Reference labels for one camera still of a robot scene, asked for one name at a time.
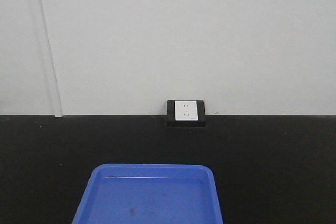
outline stain on tray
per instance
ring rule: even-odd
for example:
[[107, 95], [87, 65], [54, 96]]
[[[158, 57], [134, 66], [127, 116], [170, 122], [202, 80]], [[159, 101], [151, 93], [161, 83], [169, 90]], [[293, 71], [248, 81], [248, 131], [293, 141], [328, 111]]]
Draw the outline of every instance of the stain on tray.
[[129, 212], [130, 212], [130, 216], [132, 216], [132, 217], [135, 216], [135, 210], [134, 210], [133, 207], [129, 210]]

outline gray wall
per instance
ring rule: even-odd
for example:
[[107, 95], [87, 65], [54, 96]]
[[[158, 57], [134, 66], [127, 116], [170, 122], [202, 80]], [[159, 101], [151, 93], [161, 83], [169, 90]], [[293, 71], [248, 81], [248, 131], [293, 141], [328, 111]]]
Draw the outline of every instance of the gray wall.
[[38, 0], [0, 0], [0, 114], [54, 114]]

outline black table surface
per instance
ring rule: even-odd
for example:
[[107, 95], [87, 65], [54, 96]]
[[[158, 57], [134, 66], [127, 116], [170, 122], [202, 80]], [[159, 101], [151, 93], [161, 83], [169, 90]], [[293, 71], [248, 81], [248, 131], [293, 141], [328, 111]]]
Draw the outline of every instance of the black table surface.
[[336, 223], [335, 116], [0, 116], [0, 223], [71, 223], [105, 163], [201, 164], [231, 223]]

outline white outlet cover plate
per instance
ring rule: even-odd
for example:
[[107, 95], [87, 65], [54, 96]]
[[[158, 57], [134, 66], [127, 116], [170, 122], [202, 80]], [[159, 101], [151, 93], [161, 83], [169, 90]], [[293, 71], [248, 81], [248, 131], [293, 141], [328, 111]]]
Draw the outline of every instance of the white outlet cover plate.
[[197, 102], [196, 101], [175, 101], [175, 120], [176, 121], [197, 121]]

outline blue plastic tray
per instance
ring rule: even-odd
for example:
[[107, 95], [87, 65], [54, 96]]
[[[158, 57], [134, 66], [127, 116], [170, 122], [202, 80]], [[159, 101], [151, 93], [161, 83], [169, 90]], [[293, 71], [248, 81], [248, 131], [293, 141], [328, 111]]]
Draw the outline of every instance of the blue plastic tray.
[[72, 224], [223, 224], [214, 177], [201, 165], [105, 164]]

